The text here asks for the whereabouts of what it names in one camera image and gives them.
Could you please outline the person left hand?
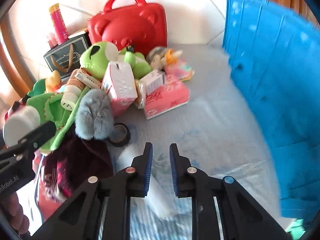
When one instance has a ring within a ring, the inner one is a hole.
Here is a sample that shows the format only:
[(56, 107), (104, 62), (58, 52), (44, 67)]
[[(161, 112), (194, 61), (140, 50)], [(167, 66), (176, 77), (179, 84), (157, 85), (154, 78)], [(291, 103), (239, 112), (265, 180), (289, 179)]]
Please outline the person left hand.
[(19, 234), (25, 234), (29, 230), (29, 219), (23, 213), (23, 207), (19, 203), (17, 193), (13, 193), (3, 200), (1, 200), (1, 206), (6, 211), (6, 217), (10, 225)]

